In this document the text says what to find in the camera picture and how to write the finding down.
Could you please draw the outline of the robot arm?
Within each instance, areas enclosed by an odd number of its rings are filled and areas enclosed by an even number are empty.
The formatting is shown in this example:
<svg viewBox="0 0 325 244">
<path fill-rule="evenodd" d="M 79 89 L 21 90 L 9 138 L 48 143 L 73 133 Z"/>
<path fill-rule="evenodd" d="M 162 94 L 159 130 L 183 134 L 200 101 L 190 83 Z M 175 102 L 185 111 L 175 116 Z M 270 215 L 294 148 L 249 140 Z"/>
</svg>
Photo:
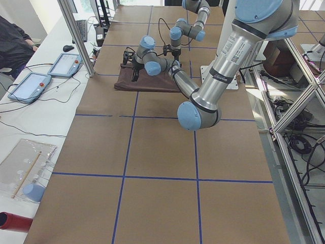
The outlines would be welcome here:
<svg viewBox="0 0 325 244">
<path fill-rule="evenodd" d="M 193 25 L 187 20 L 179 18 L 174 27 L 170 29 L 170 50 L 175 60 L 179 60 L 181 54 L 181 38 L 187 36 L 192 40 L 202 41 L 205 37 L 204 26 L 210 15 L 210 6 L 207 1 L 182 1 L 182 7 L 197 14 L 197 19 Z"/>
<path fill-rule="evenodd" d="M 218 100 L 256 43 L 289 38 L 298 29 L 298 1 L 235 1 L 226 11 L 234 14 L 232 32 L 202 85 L 197 85 L 177 60 L 159 57 L 151 36 L 143 36 L 132 56 L 135 78 L 141 69 L 150 76 L 166 72 L 187 97 L 177 111 L 180 125 L 187 130 L 209 128 L 220 121 Z"/>
</svg>

